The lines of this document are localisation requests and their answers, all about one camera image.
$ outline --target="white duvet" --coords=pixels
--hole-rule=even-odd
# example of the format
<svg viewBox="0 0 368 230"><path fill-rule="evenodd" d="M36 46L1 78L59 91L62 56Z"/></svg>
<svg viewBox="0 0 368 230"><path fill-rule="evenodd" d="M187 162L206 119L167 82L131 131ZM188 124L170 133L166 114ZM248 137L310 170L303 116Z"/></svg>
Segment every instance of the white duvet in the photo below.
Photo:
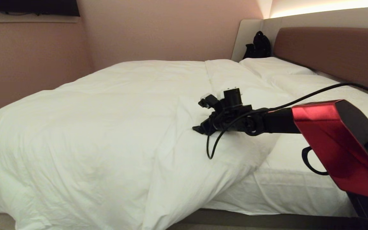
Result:
<svg viewBox="0 0 368 230"><path fill-rule="evenodd" d="M114 65L0 109L0 212L18 230L166 229L252 173L278 134L228 133L213 160L200 96L293 97L229 60Z"/></svg>

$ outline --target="bedding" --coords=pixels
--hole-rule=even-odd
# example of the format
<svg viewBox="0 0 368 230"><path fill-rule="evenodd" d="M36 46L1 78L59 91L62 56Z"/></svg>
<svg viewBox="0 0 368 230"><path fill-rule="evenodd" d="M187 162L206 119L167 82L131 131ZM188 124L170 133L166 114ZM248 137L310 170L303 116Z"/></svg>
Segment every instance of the bedding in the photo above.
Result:
<svg viewBox="0 0 368 230"><path fill-rule="evenodd" d="M240 64L259 74L261 79L274 88L292 95L293 99L338 83L274 57L249 58ZM333 99L348 100L368 117L368 94L352 87L333 89L301 103ZM346 193L329 176L317 175L305 166L301 151L307 146L302 135L281 134L259 169L216 196L204 208L249 215L355 216ZM315 169L325 171L314 153L308 157Z"/></svg>
<svg viewBox="0 0 368 230"><path fill-rule="evenodd" d="M133 61L28 96L0 109L0 212L20 230L166 229L202 207L351 216L345 193L305 168L300 135L229 132L209 160L191 129L208 92L238 86L258 109L330 84L276 58ZM342 89L308 101L345 98L368 116L368 95Z"/></svg>
<svg viewBox="0 0 368 230"><path fill-rule="evenodd" d="M191 127L211 111L197 102L240 84L256 108L290 100L233 61L138 61L0 109L0 212L19 230L166 229L275 144L276 134L228 133L206 157Z"/></svg>

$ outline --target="pink wall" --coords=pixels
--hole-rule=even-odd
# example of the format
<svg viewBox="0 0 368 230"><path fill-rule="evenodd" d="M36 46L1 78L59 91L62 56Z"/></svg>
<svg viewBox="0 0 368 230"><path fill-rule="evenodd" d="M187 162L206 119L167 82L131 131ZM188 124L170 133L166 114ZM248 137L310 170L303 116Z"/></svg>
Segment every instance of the pink wall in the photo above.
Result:
<svg viewBox="0 0 368 230"><path fill-rule="evenodd" d="M0 108L93 71L83 23L0 23Z"/></svg>
<svg viewBox="0 0 368 230"><path fill-rule="evenodd" d="M231 58L257 0L79 0L95 70L133 60Z"/></svg>

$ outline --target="floor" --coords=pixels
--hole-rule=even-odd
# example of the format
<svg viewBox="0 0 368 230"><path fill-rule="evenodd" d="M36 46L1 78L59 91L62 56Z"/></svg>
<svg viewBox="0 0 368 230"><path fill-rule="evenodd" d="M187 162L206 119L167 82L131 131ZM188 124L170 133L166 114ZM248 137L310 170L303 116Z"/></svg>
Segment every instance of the floor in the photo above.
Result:
<svg viewBox="0 0 368 230"><path fill-rule="evenodd" d="M15 230L15 221L9 215L0 214L0 230ZM238 226L218 226L206 224L175 224L168 230L286 230L280 228L256 228Z"/></svg>

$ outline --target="bed frame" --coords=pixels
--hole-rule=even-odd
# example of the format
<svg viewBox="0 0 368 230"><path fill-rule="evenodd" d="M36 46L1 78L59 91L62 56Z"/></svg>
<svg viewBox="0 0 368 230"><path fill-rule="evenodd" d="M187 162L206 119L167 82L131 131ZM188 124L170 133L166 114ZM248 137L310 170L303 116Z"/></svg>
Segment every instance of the bed frame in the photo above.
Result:
<svg viewBox="0 0 368 230"><path fill-rule="evenodd" d="M262 22L263 27L260 29L270 38L275 57L326 73L339 81L354 81L368 86L368 22L364 22L362 16L365 16L364 19L368 18L367 8L267 19ZM319 19L325 19L326 24L324 21L319 22ZM307 27L308 21L311 20L315 27ZM289 27L279 27L285 22ZM347 27L330 27L331 25L347 25ZM248 33L256 33L256 26L252 30L254 31ZM248 33L239 31L238 35ZM235 44L235 49L239 47L242 46ZM356 218L289 214L247 216L206 209L196 211L182 222L244 227L360 229Z"/></svg>

